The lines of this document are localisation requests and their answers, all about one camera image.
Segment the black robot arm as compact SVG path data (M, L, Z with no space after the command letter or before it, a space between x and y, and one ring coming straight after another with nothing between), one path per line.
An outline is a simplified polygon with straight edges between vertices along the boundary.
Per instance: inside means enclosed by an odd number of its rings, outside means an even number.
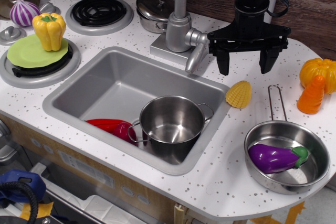
M221 74L229 74L231 52L260 52L260 71L268 73L279 53L288 47L287 37L291 29L286 26L268 24L264 16L281 17L287 13L288 0L280 0L286 8L279 12L269 11L270 0L235 0L235 18L231 24L207 35L209 53L217 58Z

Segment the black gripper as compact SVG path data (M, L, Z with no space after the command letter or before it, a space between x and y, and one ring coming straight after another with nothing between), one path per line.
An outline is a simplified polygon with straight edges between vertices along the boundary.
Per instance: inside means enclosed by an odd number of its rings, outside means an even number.
M264 22L268 8L253 9L235 6L235 17L228 26L207 34L209 53L217 58L219 72L229 74L230 52L261 50L267 40L285 42L291 29L286 26ZM280 53L279 47L263 49L260 52L260 71L268 73Z

